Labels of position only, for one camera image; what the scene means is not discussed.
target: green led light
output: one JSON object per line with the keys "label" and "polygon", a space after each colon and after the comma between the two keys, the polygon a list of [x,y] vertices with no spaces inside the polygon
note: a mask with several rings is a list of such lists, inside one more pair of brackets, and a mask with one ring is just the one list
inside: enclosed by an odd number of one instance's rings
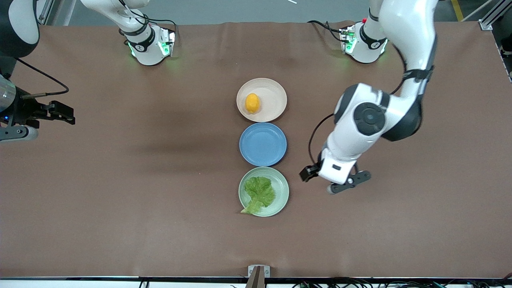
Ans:
{"label": "green led light", "polygon": [[380,51],[380,53],[384,53],[384,49],[386,48],[386,44],[388,43],[388,40],[386,39],[386,41],[384,41],[384,44],[382,45],[382,50]]}
{"label": "green led light", "polygon": [[354,51],[354,46],[357,42],[357,39],[356,37],[353,37],[349,43],[347,43],[347,48],[346,48],[346,52],[347,53],[352,53],[352,51]]}
{"label": "green led light", "polygon": [[158,42],[159,46],[160,46],[160,50],[162,50],[162,54],[164,56],[167,56],[169,55],[169,48],[168,48],[168,45],[166,43],[162,43],[162,42]]}
{"label": "green led light", "polygon": [[133,51],[133,48],[132,48],[132,45],[130,44],[130,42],[128,42],[128,47],[130,48],[130,50],[132,51],[132,56],[133,57],[136,57],[135,56],[135,52]]}

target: electrical wire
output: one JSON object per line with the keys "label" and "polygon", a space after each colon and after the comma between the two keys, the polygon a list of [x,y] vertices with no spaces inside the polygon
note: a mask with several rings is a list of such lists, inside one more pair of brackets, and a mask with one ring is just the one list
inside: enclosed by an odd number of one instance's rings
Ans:
{"label": "electrical wire", "polygon": [[69,92],[69,87],[68,87],[68,86],[66,86],[66,84],[64,84],[64,83],[60,82],[59,80],[55,79],[54,77],[52,77],[52,76],[50,76],[50,75],[46,74],[45,72],[43,72],[43,71],[41,71],[41,70],[37,69],[36,67],[34,67],[34,66],[32,66],[32,65],[28,64],[27,62],[25,62],[25,61],[23,61],[23,60],[21,60],[21,59],[19,59],[19,58],[15,58],[15,59],[16,59],[18,62],[20,62],[21,64],[23,64],[23,65],[27,66],[28,68],[30,68],[30,69],[32,69],[32,70],[34,70],[34,71],[36,71],[36,72],[41,73],[42,75],[44,75],[44,76],[48,77],[49,79],[52,79],[53,81],[57,82],[59,85],[61,85],[61,86],[64,88],[64,90],[62,90],[62,91],[45,93],[45,94],[46,94],[46,96],[51,96],[51,95],[62,95],[62,94],[65,94],[65,93],[68,93],[68,92]]}
{"label": "electrical wire", "polygon": [[[121,5],[123,5],[127,10],[129,10],[129,12],[130,12],[131,14],[136,15],[136,16],[139,16],[139,17],[143,18],[144,20],[148,21],[149,23],[156,24],[157,22],[171,22],[171,23],[176,27],[176,29],[178,29],[178,25],[177,25],[174,21],[172,21],[172,20],[169,20],[169,19],[152,19],[152,18],[149,18],[149,17],[148,17],[146,14],[144,14],[144,13],[143,13],[142,15],[137,14],[137,13],[135,13],[134,11],[132,11],[132,10],[131,10],[127,5],[126,5],[126,3],[124,2],[124,0],[119,0],[119,2],[120,2],[120,3],[121,3]],[[143,25],[145,24],[145,23],[142,23],[141,21],[139,21],[139,18],[137,18],[137,17],[135,17],[135,16],[134,16],[134,18],[135,18],[135,20],[137,20],[137,22],[139,22],[140,24],[143,24]]]}
{"label": "electrical wire", "polygon": [[445,284],[445,285],[443,285],[443,286],[444,286],[444,287],[446,287],[446,286],[450,285],[453,281],[455,281],[455,279],[450,280],[448,283],[446,283],[446,284]]}
{"label": "electrical wire", "polygon": [[[357,162],[354,164],[354,168],[356,169],[356,173],[359,172],[359,168],[357,167]],[[372,283],[364,280],[364,279],[358,279],[359,282],[363,282],[363,283],[366,283],[368,285],[370,285],[370,288],[373,288],[373,285]]]}
{"label": "electrical wire", "polygon": [[332,32],[338,32],[339,33],[339,29],[333,29],[333,28],[330,28],[330,27],[327,27],[324,23],[320,22],[320,21],[317,21],[317,20],[311,20],[311,21],[307,21],[307,23],[313,23],[313,24],[318,24],[322,27],[324,27],[325,29],[329,29],[331,30]]}
{"label": "electrical wire", "polygon": [[322,119],[315,127],[315,129],[313,129],[313,132],[311,133],[311,137],[309,138],[309,142],[308,142],[308,153],[309,153],[309,158],[311,159],[311,162],[313,162],[313,164],[316,163],[316,161],[313,159],[313,155],[311,154],[311,142],[313,141],[313,137],[315,136],[315,133],[316,133],[316,130],[320,127],[320,125],[322,125],[322,123],[325,122],[325,120],[331,118],[332,116],[334,116],[334,113],[332,114],[329,114],[328,116],[326,116],[324,119]]}
{"label": "electrical wire", "polygon": [[339,33],[339,30],[340,30],[340,29],[345,29],[345,28],[347,28],[347,27],[349,27],[349,26],[344,26],[344,27],[341,27],[341,28],[339,28],[339,29],[334,29],[334,28],[331,28],[331,26],[329,25],[329,22],[328,22],[328,21],[326,21],[326,22],[325,22],[325,24],[323,24],[322,22],[317,21],[317,20],[311,20],[311,21],[308,21],[307,23],[318,24],[318,25],[320,25],[320,26],[324,27],[325,29],[329,30],[329,32],[331,32],[331,35],[334,37],[334,39],[336,39],[336,40],[338,40],[338,41],[340,41],[340,42],[343,42],[343,43],[348,43],[348,41],[347,41],[347,40],[342,40],[342,39],[338,38],[338,37],[334,34],[334,32]]}
{"label": "electrical wire", "polygon": [[367,288],[366,285],[369,285],[370,288],[373,288],[373,285],[364,279],[350,278],[350,277],[336,277],[336,278],[334,278],[334,280],[337,282],[341,282],[341,283],[347,283],[343,288],[347,288],[350,285],[353,285],[356,288],[359,288],[359,286],[357,286],[358,284],[361,286],[361,288]]}
{"label": "electrical wire", "polygon": [[[396,48],[396,46],[395,46],[395,45],[393,45],[393,47],[395,47],[396,52],[398,53],[398,56],[400,56],[400,60],[402,60],[403,73],[405,73],[405,72],[406,72],[406,69],[407,69],[407,68],[406,68],[406,65],[407,65],[406,60],[404,59],[404,57],[403,57],[402,53],[400,52],[400,50],[398,50],[398,48]],[[400,89],[400,88],[402,87],[402,85],[403,85],[403,79],[402,79],[402,80],[400,80],[400,83],[398,84],[398,86],[397,86],[397,87],[395,88],[395,90],[393,90],[393,92],[391,92],[390,94],[391,94],[391,95],[395,94],[395,93],[398,91],[398,89]]]}
{"label": "electrical wire", "polygon": [[146,282],[146,286],[144,286],[144,288],[150,288],[150,282],[149,282],[149,280],[144,280],[144,279],[140,282],[140,284],[139,284],[139,288],[142,288],[142,284],[143,284],[144,282]]}
{"label": "electrical wire", "polygon": [[325,25],[327,26],[327,29],[329,29],[329,32],[331,32],[331,35],[334,37],[334,39],[336,39],[336,40],[338,40],[340,42],[343,42],[343,43],[348,43],[349,42],[348,40],[342,40],[342,39],[336,37],[334,32],[332,32],[331,26],[329,26],[329,22],[325,21]]}
{"label": "electrical wire", "polygon": [[389,285],[393,285],[393,284],[402,284],[402,285],[399,285],[396,288],[432,288],[432,286],[429,285],[429,284],[420,284],[420,283],[414,282],[414,281],[410,281],[410,282],[407,282],[407,281],[393,281],[393,282],[387,283],[386,285],[384,285],[384,287],[388,288]]}

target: lemon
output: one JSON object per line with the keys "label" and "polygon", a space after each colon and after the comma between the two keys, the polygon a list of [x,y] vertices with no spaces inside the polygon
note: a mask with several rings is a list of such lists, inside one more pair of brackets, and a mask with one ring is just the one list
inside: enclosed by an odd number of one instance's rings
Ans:
{"label": "lemon", "polygon": [[254,94],[251,93],[247,95],[247,98],[245,98],[245,110],[247,112],[254,114],[260,109],[260,98]]}

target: brown table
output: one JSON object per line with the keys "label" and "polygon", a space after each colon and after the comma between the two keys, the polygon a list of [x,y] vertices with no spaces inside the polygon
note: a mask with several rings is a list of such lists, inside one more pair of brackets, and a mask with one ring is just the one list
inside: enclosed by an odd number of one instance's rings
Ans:
{"label": "brown table", "polygon": [[[512,270],[512,97],[490,32],[436,23],[424,123],[360,159],[372,179],[340,195],[302,183],[311,130],[358,82],[392,90],[402,67],[342,55],[311,24],[180,27],[174,59],[130,57],[116,27],[42,27],[27,62],[69,85],[56,97],[77,124],[42,122],[32,142],[0,146],[2,276],[502,277]],[[288,107],[274,123],[288,152],[275,166],[290,199],[276,216],[241,215],[253,168],[238,140],[251,123],[238,88],[275,79]],[[33,93],[58,85],[17,65]],[[315,153],[332,130],[317,133]]]}

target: lettuce leaf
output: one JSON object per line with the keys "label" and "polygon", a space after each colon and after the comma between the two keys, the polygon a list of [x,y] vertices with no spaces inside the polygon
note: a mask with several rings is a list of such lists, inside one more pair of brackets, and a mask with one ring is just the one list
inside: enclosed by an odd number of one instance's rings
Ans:
{"label": "lettuce leaf", "polygon": [[251,177],[244,183],[244,189],[251,197],[251,201],[242,213],[254,214],[261,207],[268,207],[275,200],[275,191],[272,182],[266,177]]}

